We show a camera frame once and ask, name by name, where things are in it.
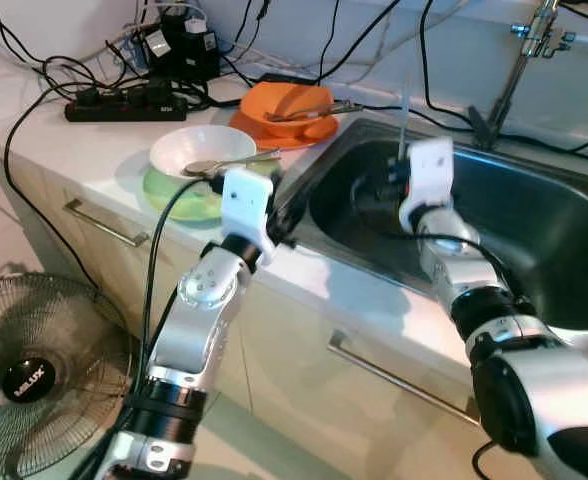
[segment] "white countertop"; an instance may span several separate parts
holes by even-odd
[[[15,77],[7,73],[8,69],[15,71]],[[32,91],[32,98],[36,98],[37,83],[33,75],[6,65],[0,67],[0,71],[5,72],[3,82],[14,88],[22,85],[22,91]],[[0,90],[6,88],[3,82]],[[211,95],[219,100],[237,98],[247,88],[230,76],[211,84]],[[13,94],[11,99],[0,104],[0,152],[17,112],[25,104],[23,94],[16,91]],[[185,122],[68,123],[63,117],[62,105],[61,101],[45,104],[26,119],[12,143],[12,161],[34,163],[87,200],[150,230],[158,219],[158,212],[143,196],[142,178],[151,145],[165,133],[186,125],[227,124],[233,113],[210,108],[188,115]],[[343,116],[338,134],[351,120],[363,115],[393,121],[379,114]],[[284,152],[282,164],[285,168],[302,171],[329,143]],[[523,149],[507,146],[504,150],[518,154]],[[544,163],[557,159],[554,155],[539,155]],[[563,161],[569,162],[569,168],[588,173],[586,162],[565,157]],[[199,251],[207,241],[220,239],[220,228],[199,230],[170,221],[165,234]],[[444,311],[430,299],[304,247],[294,251],[279,248],[274,263],[259,272],[256,281],[327,312],[349,324],[353,332],[366,330],[368,335],[387,346],[402,350],[456,380],[470,383],[464,345]]]

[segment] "spoon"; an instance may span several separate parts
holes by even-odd
[[[237,160],[200,160],[198,162],[192,162],[183,167],[181,174],[186,176],[199,176],[205,177],[215,174],[222,167],[234,164],[247,165],[256,162],[269,162],[271,160],[278,160],[281,154],[280,148],[274,150],[268,150],[267,152],[257,153],[245,158],[239,158]]]

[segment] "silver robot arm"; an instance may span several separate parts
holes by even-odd
[[[113,436],[95,474],[112,478],[187,478],[194,436],[223,357],[230,322],[258,265],[302,215],[300,202],[272,208],[273,183],[229,170],[223,187],[221,245],[209,244],[183,276],[146,366],[142,391],[124,402],[130,417]]]
[[[504,449],[528,457],[545,478],[587,480],[588,360],[514,297],[478,249],[428,237],[479,242],[450,201],[451,140],[417,142],[409,157],[401,225],[424,235],[421,266],[465,342],[484,429]]]

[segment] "sink basin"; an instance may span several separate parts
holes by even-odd
[[[398,231],[398,194],[380,180],[397,139],[388,125],[354,122],[290,187],[308,198],[294,236],[431,296],[416,243],[377,231]],[[588,332],[588,177],[457,145],[452,193],[457,211],[515,273],[538,316],[559,331]]]

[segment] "power strip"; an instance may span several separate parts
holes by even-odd
[[[79,92],[65,105],[69,122],[180,122],[187,117],[185,98],[163,85],[135,87],[124,92],[101,94],[96,88]]]

